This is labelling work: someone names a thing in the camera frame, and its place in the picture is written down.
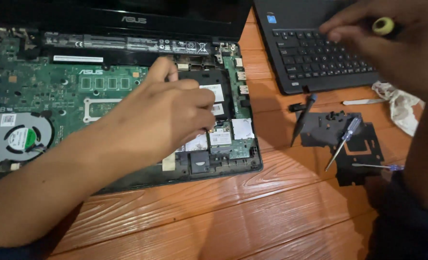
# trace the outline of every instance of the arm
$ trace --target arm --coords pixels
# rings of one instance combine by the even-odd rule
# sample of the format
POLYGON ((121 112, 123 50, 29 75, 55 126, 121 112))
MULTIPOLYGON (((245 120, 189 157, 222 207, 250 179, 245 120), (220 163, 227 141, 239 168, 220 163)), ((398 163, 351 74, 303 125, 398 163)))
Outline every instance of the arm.
POLYGON ((90 194, 212 128, 214 100, 159 58, 109 114, 0 180, 0 247, 42 237, 90 194))
POLYGON ((428 0, 361 0, 320 30, 372 62, 394 86, 426 102, 407 157, 404 180, 407 189, 428 209, 428 0), (358 26, 366 18, 384 16, 404 26, 395 41, 358 26))

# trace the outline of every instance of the black plastic pry tool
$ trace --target black plastic pry tool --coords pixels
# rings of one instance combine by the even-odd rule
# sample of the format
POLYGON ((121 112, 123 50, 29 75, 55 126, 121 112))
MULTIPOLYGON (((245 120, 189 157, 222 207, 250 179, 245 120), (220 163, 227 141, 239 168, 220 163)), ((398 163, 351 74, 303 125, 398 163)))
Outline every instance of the black plastic pry tool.
POLYGON ((315 103, 315 101, 316 101, 316 94, 311 94, 307 98, 307 107, 300 114, 298 121, 296 122, 296 125, 294 126, 294 132, 292 133, 291 147, 294 144, 296 137, 298 137, 298 135, 302 131, 303 125, 305 124, 305 118, 306 118, 307 114, 309 113, 310 109, 312 108, 313 103, 315 103))

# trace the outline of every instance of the cooling fan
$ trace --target cooling fan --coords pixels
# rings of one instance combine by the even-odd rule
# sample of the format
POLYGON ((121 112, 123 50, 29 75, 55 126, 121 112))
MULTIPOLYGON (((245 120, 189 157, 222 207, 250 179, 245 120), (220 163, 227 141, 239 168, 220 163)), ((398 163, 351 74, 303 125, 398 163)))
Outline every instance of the cooling fan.
POLYGON ((0 113, 0 163, 32 160, 50 146, 53 137, 52 124, 38 113, 0 113))

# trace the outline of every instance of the blue screwdriver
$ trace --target blue screwdriver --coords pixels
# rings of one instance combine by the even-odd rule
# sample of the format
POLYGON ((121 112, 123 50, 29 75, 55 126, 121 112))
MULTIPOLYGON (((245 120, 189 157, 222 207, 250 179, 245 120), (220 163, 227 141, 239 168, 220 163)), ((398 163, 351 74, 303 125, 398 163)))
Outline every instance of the blue screwdriver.
POLYGON ((325 172, 328 171, 328 169, 331 166, 332 162, 334 162, 334 160, 336 160, 336 156, 339 154, 340 150, 344 146, 344 143, 350 140, 350 138, 352 137, 353 133, 355 133, 355 130, 358 128, 358 126, 360 125, 360 123, 361 123, 361 118, 359 118, 359 117, 354 118, 352 120, 352 122, 350 122, 350 125, 347 128, 347 131, 345 132, 344 136, 342 137, 342 142, 340 142, 340 145, 337 148, 336 153, 334 154, 334 156, 329 161, 328 166, 326 166, 325 172))
POLYGON ((384 168, 384 169, 389 169, 391 172, 394 171, 401 171, 405 169, 404 165, 396 165, 396 164, 392 164, 392 165, 387 165, 387 166, 382 166, 382 165, 370 165, 370 164, 360 164, 360 163, 352 163, 352 166, 355 167, 376 167, 376 168, 384 168))

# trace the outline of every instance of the person's right hand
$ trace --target person's right hand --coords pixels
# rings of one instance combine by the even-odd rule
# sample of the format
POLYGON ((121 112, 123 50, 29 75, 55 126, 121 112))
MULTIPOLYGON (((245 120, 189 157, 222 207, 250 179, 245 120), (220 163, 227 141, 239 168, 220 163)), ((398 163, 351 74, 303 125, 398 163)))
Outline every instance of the person's right hand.
POLYGON ((428 102, 428 0, 361 0, 320 31, 359 53, 394 86, 428 102), (393 41, 375 36, 359 26, 373 17, 390 17, 404 29, 393 41))

